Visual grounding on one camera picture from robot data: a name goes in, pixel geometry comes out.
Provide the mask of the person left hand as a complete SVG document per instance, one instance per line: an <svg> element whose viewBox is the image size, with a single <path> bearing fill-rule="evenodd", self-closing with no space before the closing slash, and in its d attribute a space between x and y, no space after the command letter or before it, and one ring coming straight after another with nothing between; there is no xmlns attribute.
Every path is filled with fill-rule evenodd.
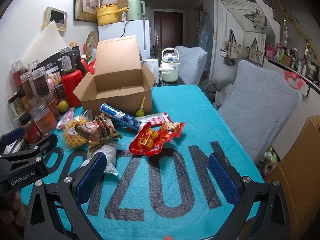
<svg viewBox="0 0 320 240"><path fill-rule="evenodd" d="M1 210L1 221L5 225L15 222L18 226L25 226L25 208L18 191L15 192L12 204L9 207L12 207L15 213L6 207L4 210Z"/></svg>

